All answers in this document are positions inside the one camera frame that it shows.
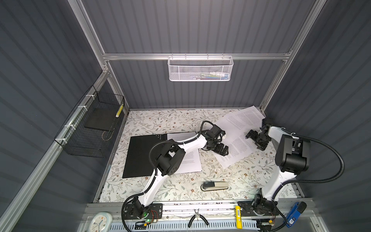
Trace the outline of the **black file folder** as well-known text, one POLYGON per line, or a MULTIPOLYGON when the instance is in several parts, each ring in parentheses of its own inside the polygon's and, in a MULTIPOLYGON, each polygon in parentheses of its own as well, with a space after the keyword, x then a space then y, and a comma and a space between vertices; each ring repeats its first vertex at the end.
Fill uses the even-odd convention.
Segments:
POLYGON ((150 134, 132 136, 130 138, 123 178, 149 177, 153 168, 149 162, 148 154, 153 145, 166 141, 167 134, 150 134))

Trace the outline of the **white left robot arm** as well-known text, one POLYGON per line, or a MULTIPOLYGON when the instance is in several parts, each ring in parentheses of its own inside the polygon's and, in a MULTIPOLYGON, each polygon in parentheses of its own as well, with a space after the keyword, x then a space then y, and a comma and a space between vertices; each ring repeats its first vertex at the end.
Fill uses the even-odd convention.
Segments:
POLYGON ((200 129, 196 135, 183 141, 174 139, 161 141, 150 149, 148 158, 153 173, 149 182, 143 191, 131 195, 123 204, 124 207, 127 204, 132 206, 135 217, 146 218, 157 191, 167 177, 176 173, 187 152, 206 149, 221 156, 229 154, 229 147, 222 143, 226 132, 210 121, 205 120, 202 125, 205 123, 210 124, 211 129, 200 129))

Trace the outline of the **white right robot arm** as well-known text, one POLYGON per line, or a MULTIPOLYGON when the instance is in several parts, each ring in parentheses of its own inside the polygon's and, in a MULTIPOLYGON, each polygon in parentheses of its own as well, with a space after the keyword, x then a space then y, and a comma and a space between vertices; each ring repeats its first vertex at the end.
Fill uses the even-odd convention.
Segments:
POLYGON ((284 187, 291 183, 328 183, 338 179, 345 171, 345 162, 340 153, 332 146, 320 140, 297 135, 283 127, 277 127, 273 120, 264 118, 260 132, 250 130, 247 139, 252 139, 257 148, 264 151, 269 142, 276 149, 274 172, 267 184, 260 188, 252 201, 239 201, 242 216, 278 215, 277 204, 284 187), (305 172, 310 164, 311 142, 318 143, 332 151, 340 162, 337 174, 321 180, 296 180, 295 177, 305 172))

